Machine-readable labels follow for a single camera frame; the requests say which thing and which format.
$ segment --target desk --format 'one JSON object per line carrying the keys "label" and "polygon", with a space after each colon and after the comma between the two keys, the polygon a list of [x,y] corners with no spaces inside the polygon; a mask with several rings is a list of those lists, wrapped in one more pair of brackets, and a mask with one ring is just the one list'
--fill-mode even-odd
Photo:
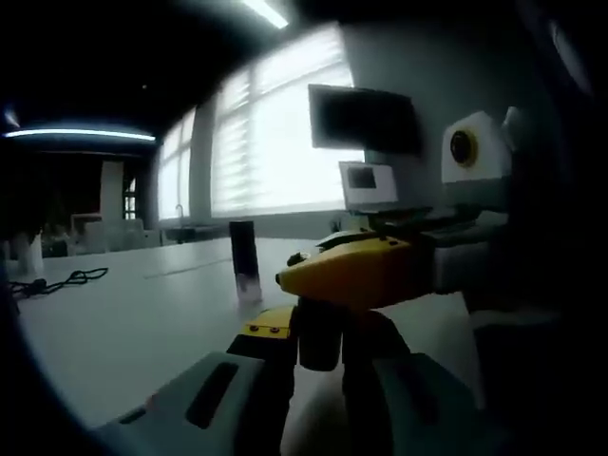
{"label": "desk", "polygon": [[[133,409],[206,353],[225,351],[243,322],[261,309],[295,304],[294,296],[277,287],[275,273],[291,254],[310,250],[314,242],[261,238],[256,245],[264,300],[250,308],[238,305],[228,238],[45,259],[49,281],[77,269],[109,268],[100,280],[19,303],[23,331],[42,370],[85,426]],[[414,351],[427,352],[478,390],[462,299],[417,301],[382,312]],[[324,385],[339,391],[339,377],[340,369],[296,368],[286,434],[303,427],[300,417],[310,414],[309,399],[325,394]]]}

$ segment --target white wall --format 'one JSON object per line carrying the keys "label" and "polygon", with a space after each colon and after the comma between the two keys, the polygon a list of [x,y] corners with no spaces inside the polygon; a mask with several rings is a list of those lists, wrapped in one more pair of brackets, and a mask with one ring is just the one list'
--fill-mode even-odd
{"label": "white wall", "polygon": [[104,161],[100,192],[102,219],[110,222],[122,220],[123,206],[123,163]]}
{"label": "white wall", "polygon": [[[510,105],[530,109],[550,135],[554,116],[526,44],[503,23],[446,24],[400,21],[343,27],[356,86],[382,89],[412,99],[422,130],[421,158],[366,151],[369,161],[393,166],[400,207],[504,202],[496,182],[441,184],[444,130],[468,114],[484,110],[502,120]],[[192,140],[190,203],[192,221],[211,223],[209,183],[214,101],[199,107]],[[310,213],[254,218],[260,236],[322,238],[336,216]]]}

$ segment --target fluorescent light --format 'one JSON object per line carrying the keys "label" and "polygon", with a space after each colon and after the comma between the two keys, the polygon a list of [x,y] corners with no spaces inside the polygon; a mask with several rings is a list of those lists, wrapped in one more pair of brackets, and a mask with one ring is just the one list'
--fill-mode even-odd
{"label": "fluorescent light", "polygon": [[264,0],[243,0],[243,3],[260,16],[268,20],[277,29],[283,29],[289,24],[283,16],[270,8]]}
{"label": "fluorescent light", "polygon": [[40,128],[37,130],[19,130],[5,133],[6,138],[32,135],[93,135],[110,136],[113,138],[128,138],[129,140],[155,141],[156,138],[136,133],[123,133],[122,131],[82,130],[80,128]]}

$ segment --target window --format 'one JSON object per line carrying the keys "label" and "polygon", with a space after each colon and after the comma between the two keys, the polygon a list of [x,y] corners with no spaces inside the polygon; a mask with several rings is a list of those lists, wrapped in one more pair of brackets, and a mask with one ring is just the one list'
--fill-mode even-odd
{"label": "window", "polygon": [[124,192],[124,219],[134,220],[136,218],[135,207],[135,179],[131,181],[128,188]]}
{"label": "window", "polygon": [[344,209],[339,162],[362,150],[313,148],[308,84],[352,86],[337,27],[323,28],[233,75],[218,95],[213,217]]}
{"label": "window", "polygon": [[190,142],[195,110],[164,138],[159,163],[159,219],[190,217]]}

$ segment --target black cable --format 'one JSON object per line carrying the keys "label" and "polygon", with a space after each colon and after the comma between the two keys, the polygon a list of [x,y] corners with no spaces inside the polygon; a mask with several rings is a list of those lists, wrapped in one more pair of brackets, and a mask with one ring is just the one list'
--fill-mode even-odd
{"label": "black cable", "polygon": [[47,284],[43,278],[37,278],[31,283],[9,282],[10,292],[13,295],[31,297],[36,295],[50,295],[67,285],[85,285],[89,280],[97,280],[107,274],[108,268],[91,269],[90,271],[74,271],[63,282]]}

